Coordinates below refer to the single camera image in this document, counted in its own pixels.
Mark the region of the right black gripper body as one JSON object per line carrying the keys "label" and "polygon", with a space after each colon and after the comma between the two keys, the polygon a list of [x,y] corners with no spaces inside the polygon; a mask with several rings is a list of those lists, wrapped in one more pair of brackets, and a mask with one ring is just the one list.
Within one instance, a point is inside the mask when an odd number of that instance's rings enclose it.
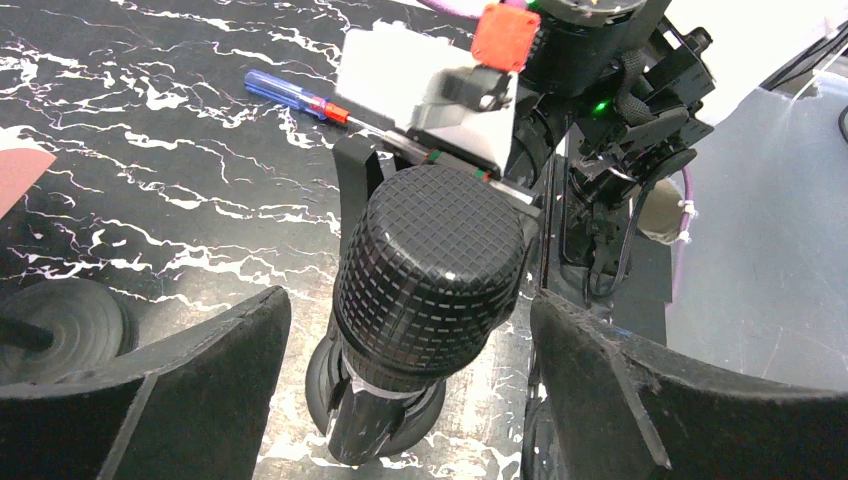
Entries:
{"label": "right black gripper body", "polygon": [[[541,198],[541,208],[548,203],[548,177],[555,152],[562,148],[563,137],[570,126],[566,114],[532,112],[516,125],[513,152],[505,177],[528,188]],[[542,283],[550,239],[545,236],[547,224],[541,219],[536,239],[531,242],[525,273],[519,285],[518,303],[493,336],[492,383],[493,401],[490,418],[490,477],[517,479],[520,476],[521,449],[525,438],[525,415],[528,389],[536,382],[533,373],[535,353],[531,338],[530,305]]]}

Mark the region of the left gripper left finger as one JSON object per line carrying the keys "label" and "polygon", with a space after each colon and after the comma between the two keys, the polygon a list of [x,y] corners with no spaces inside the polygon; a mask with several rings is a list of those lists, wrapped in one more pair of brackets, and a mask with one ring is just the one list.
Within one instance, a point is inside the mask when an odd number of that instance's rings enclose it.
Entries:
{"label": "left gripper left finger", "polygon": [[292,321],[269,287],[46,383],[1,390],[5,479],[249,479]]}

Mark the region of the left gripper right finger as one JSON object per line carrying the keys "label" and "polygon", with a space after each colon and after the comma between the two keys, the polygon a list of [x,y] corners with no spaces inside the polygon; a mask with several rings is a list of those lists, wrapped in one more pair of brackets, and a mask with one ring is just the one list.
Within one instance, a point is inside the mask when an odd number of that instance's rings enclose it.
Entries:
{"label": "left gripper right finger", "polygon": [[743,375],[549,292],[532,338],[569,479],[843,479],[847,396]]}

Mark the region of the black microphone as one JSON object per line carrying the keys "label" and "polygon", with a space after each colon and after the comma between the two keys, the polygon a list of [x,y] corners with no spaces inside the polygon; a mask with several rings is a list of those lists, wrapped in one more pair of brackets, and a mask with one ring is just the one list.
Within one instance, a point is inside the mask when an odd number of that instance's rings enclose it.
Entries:
{"label": "black microphone", "polygon": [[307,374],[310,413],[336,460],[362,465],[429,432],[447,379],[511,315],[536,231],[474,174],[417,166],[376,188]]}

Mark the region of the pink music stand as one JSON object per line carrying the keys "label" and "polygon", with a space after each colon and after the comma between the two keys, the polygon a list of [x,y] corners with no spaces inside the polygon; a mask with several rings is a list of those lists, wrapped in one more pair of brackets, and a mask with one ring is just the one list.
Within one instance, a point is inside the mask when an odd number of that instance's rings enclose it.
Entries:
{"label": "pink music stand", "polygon": [[12,209],[55,159],[55,155],[31,147],[1,151],[1,217]]}

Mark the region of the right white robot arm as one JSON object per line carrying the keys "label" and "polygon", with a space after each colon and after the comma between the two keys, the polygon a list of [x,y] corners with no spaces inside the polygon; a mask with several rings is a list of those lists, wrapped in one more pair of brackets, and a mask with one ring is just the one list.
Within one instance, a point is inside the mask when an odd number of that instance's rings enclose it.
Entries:
{"label": "right white robot arm", "polygon": [[554,373],[566,347],[541,330],[546,302],[559,294],[552,275],[573,274],[567,286],[579,313],[607,312],[624,282],[637,223],[655,186],[695,157],[693,136],[709,132],[696,119],[714,83],[701,62],[710,36],[696,30],[671,47],[664,1],[530,1],[541,20],[521,83],[540,97],[522,116],[515,140],[521,159],[540,166],[571,127],[582,141],[573,156],[551,160],[539,277],[531,306],[533,362],[528,383],[521,477],[560,479],[563,447],[599,465],[603,478],[658,478],[671,461],[654,425],[630,389],[583,393],[564,425],[564,394]]}

